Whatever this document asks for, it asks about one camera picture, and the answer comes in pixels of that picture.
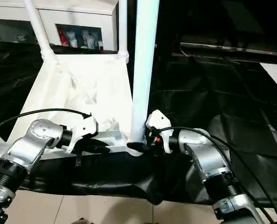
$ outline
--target tiled floor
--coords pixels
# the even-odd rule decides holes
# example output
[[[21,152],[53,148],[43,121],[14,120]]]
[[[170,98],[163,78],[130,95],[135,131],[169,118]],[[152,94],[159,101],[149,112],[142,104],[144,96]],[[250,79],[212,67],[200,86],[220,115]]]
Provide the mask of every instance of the tiled floor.
[[[273,211],[267,210],[276,220]],[[6,213],[7,224],[217,224],[210,206],[109,196],[61,196],[18,191]]]

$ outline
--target white metal frame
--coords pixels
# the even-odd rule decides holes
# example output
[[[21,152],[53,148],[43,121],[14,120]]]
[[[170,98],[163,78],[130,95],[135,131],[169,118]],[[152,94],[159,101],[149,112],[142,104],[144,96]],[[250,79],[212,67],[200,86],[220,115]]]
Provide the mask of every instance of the white metal frame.
[[[42,49],[43,58],[50,55],[44,29],[38,15],[35,13],[31,0],[24,0],[31,23]],[[135,64],[133,83],[132,129],[130,141],[144,142],[145,121],[149,103],[149,92],[152,75],[155,36],[157,28],[159,0],[139,0],[137,7],[137,27],[135,43]],[[127,52],[127,0],[119,1],[119,46],[117,58],[125,57]]]

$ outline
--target black plastic sheet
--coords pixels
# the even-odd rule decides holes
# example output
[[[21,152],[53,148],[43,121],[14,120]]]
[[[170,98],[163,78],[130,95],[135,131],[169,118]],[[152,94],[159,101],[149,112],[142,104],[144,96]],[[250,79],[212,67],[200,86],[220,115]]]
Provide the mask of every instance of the black plastic sheet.
[[[38,46],[0,46],[0,121],[20,112],[40,69]],[[59,53],[85,53],[55,47]],[[235,146],[277,202],[277,85],[258,63],[172,58],[154,62],[149,112],[160,109],[173,126],[199,127]],[[12,127],[0,135],[7,138]],[[237,176],[265,206],[266,196],[231,154]],[[127,153],[40,161],[22,189],[63,195],[115,195],[210,204],[194,167],[181,154]]]

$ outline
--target white cabinet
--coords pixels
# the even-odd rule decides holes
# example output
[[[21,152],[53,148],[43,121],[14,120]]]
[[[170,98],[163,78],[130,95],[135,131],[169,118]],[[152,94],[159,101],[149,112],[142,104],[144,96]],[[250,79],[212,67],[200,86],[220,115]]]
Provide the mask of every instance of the white cabinet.
[[[0,7],[0,41],[36,43],[25,8]]]
[[[33,3],[50,43],[117,50],[118,0],[33,0]],[[36,43],[23,0],[0,0],[0,41]]]
[[[71,30],[77,37],[78,47],[81,47],[85,45],[83,33],[88,31],[97,41],[102,41],[105,50],[117,50],[115,14],[102,15],[44,9],[39,9],[39,14],[50,43],[61,45],[59,30],[66,34],[67,40],[69,39],[67,33]]]

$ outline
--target black cable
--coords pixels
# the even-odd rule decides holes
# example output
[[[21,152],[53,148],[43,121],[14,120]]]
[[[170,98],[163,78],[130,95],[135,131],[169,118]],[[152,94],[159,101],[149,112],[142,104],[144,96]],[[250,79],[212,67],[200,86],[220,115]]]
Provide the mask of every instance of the black cable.
[[[234,173],[234,170],[233,170],[233,167],[230,165],[229,159],[227,158],[227,156],[225,155],[225,153],[223,152],[223,150],[219,147],[219,145],[217,145],[217,143],[214,141],[213,138],[215,138],[216,140],[220,141],[222,144],[224,144],[224,141],[222,141],[221,139],[219,139],[219,138],[217,138],[217,137],[215,137],[215,136],[210,137],[210,136],[206,135],[205,133],[203,133],[202,131],[199,131],[199,130],[196,130],[196,129],[193,129],[193,128],[189,128],[189,127],[166,127],[166,128],[159,129],[158,131],[159,131],[159,133],[160,133],[160,132],[163,132],[163,131],[174,130],[174,129],[189,130],[189,131],[198,133],[198,134],[204,136],[205,138],[207,138],[208,140],[210,140],[210,141],[214,144],[214,146],[216,147],[216,149],[219,151],[219,153],[222,155],[222,157],[223,157],[223,159],[225,160],[225,162],[226,162],[228,168],[231,170],[231,172],[233,173],[233,175],[236,177],[236,175],[235,175],[235,173]],[[258,180],[258,178],[257,178],[256,176],[255,176],[255,180],[256,180],[258,183],[260,183],[260,184],[259,184],[260,187],[261,187],[262,190],[266,193],[266,196],[269,198],[269,197],[270,197],[269,194],[266,192],[265,188],[263,187],[263,185],[261,184],[261,182]],[[250,193],[249,191],[247,191],[242,185],[241,185],[241,187],[243,188],[243,190],[245,191],[245,193],[251,198],[251,200],[253,200],[254,203],[257,203],[257,205],[258,205],[259,209],[262,211],[262,213],[266,216],[266,218],[270,221],[270,223],[273,224],[273,223],[274,223],[273,219],[272,219],[271,216],[266,212],[266,210],[258,203],[258,201],[256,200],[256,198],[255,198],[254,196],[252,196],[251,193]],[[277,207],[277,205],[274,203],[274,201],[272,200],[271,197],[270,197],[270,199],[271,199],[271,200],[270,200],[271,204],[273,204],[274,207]]]
[[[42,110],[36,110],[36,111],[29,111],[29,112],[26,112],[26,113],[21,113],[19,115],[16,115],[16,116],[13,116],[11,118],[8,118],[2,122],[0,122],[0,126],[2,126],[3,124],[11,121],[11,120],[14,120],[14,119],[17,119],[17,118],[20,118],[20,117],[24,117],[24,116],[27,116],[27,115],[30,115],[30,114],[34,114],[34,113],[41,113],[41,112],[49,112],[49,111],[66,111],[66,112],[71,112],[71,113],[77,113],[77,114],[80,114],[83,116],[83,118],[88,118],[90,117],[91,115],[88,115],[86,113],[82,113],[80,111],[75,111],[75,110],[71,110],[71,109],[64,109],[64,108],[48,108],[48,109],[42,109]]]
[[[237,157],[238,159],[243,163],[243,165],[246,167],[246,169],[249,171],[249,173],[253,176],[253,178],[255,179],[255,181],[258,183],[258,185],[260,186],[260,188],[262,189],[262,191],[264,192],[264,194],[267,196],[267,198],[269,199],[269,201],[271,202],[271,204],[274,207],[274,210],[277,214],[277,205],[274,202],[274,200],[272,199],[272,197],[269,195],[269,193],[266,191],[265,187],[263,186],[263,184],[261,183],[261,181],[257,178],[257,176],[255,175],[255,173],[251,170],[251,168],[248,166],[248,164],[242,159],[242,157],[239,155],[239,153],[236,151],[236,149],[234,149],[230,144],[226,143],[225,141],[221,140],[220,138],[211,135],[211,137],[213,139],[218,140],[220,143],[224,144],[227,148],[229,148],[230,151],[232,151]]]

